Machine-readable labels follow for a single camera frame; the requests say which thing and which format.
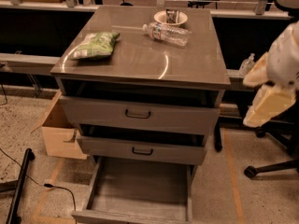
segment drawer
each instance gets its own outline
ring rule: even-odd
[[[79,223],[191,224],[188,165],[99,158]]]
[[[218,108],[61,97],[71,123],[172,133],[212,134]]]
[[[78,144],[85,154],[142,161],[201,165],[206,155],[206,150],[203,147],[116,138],[80,136]]]

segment cabinet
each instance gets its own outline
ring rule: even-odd
[[[99,7],[51,70],[64,112],[95,168],[83,223],[192,223],[191,183],[230,86],[208,10],[184,9],[186,47],[141,27],[155,7]],[[121,33],[113,55],[70,61],[87,33]]]

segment bottle label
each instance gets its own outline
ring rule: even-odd
[[[153,27],[152,32],[151,32],[152,37],[154,37],[154,38],[156,38],[158,40],[161,40],[161,31],[162,31],[161,26],[162,25],[160,23],[157,23]]]

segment plastic bottle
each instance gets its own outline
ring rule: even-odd
[[[254,64],[254,53],[251,53],[250,56],[241,64],[239,75],[244,77],[253,68]]]
[[[164,25],[159,22],[144,24],[142,30],[151,38],[163,40],[179,46],[186,46],[189,38],[189,31],[175,26]]]

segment drawer handle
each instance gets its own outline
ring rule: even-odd
[[[151,112],[149,111],[149,113],[146,116],[133,116],[129,114],[129,109],[125,110],[125,116],[128,118],[136,118],[136,119],[148,119],[151,115]]]
[[[142,150],[135,151],[135,148],[132,147],[132,152],[133,152],[134,154],[138,154],[138,155],[147,155],[147,156],[149,156],[149,155],[152,154],[153,149],[151,148],[149,152],[144,152],[144,151],[142,151]]]

